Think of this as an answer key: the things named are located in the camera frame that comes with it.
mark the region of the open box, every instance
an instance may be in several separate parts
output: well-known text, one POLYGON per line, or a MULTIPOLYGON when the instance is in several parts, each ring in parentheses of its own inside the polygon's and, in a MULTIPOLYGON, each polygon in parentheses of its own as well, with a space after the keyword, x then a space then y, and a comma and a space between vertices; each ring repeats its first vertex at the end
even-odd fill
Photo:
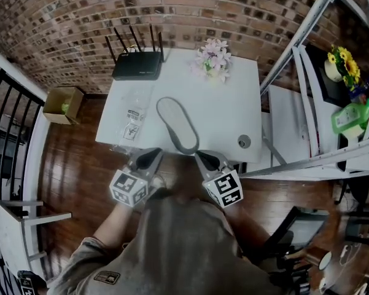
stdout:
POLYGON ((77 114, 84 94, 76 87, 55 87, 51 89, 42 113, 51 122, 56 124, 79 124, 77 114), (62 105, 68 104, 64 113, 62 105))

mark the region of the green detergent bottle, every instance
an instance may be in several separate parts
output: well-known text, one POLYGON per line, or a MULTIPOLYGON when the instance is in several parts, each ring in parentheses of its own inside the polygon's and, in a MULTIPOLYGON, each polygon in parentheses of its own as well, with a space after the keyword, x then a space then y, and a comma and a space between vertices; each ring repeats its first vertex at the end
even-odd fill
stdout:
POLYGON ((351 103, 332 115, 332 127, 336 134, 343 134, 347 139, 361 135, 369 118, 369 98, 366 105, 351 103))

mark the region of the bouquet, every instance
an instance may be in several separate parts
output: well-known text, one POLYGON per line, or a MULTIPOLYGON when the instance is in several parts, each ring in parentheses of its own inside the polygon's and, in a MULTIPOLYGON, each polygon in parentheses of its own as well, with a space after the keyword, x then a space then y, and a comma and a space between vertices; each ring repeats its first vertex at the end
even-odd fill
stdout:
POLYGON ((348 50, 332 45, 332 51, 327 54, 327 58, 330 63, 336 64, 346 86, 352 87, 359 83, 360 69, 348 50))
POLYGON ((225 79, 229 77, 227 66, 231 57, 231 53, 227 52, 227 47, 226 41, 209 38, 206 45, 196 51, 191 70, 196 75, 225 82, 225 79))

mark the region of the white stool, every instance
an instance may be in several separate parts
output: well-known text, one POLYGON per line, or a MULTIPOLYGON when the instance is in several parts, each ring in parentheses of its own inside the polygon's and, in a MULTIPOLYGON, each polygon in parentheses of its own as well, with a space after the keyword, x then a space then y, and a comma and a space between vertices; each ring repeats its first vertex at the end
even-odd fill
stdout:
POLYGON ((31 270, 31 261, 47 255, 45 251, 29 255, 25 240, 25 227, 61 221, 71 218, 71 213, 60 213, 40 218, 21 219, 7 207, 37 207, 43 201, 3 201, 0 200, 0 250, 7 268, 17 276, 19 270, 31 270))

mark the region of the gray shirt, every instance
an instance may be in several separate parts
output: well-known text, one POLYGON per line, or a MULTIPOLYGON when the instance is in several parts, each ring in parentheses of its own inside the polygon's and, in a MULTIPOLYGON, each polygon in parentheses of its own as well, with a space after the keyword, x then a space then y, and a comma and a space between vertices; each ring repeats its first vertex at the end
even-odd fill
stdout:
POLYGON ((225 216, 209 203, 149 200, 138 233, 112 260, 85 238, 53 294, 280 294, 266 272, 238 257, 225 216))

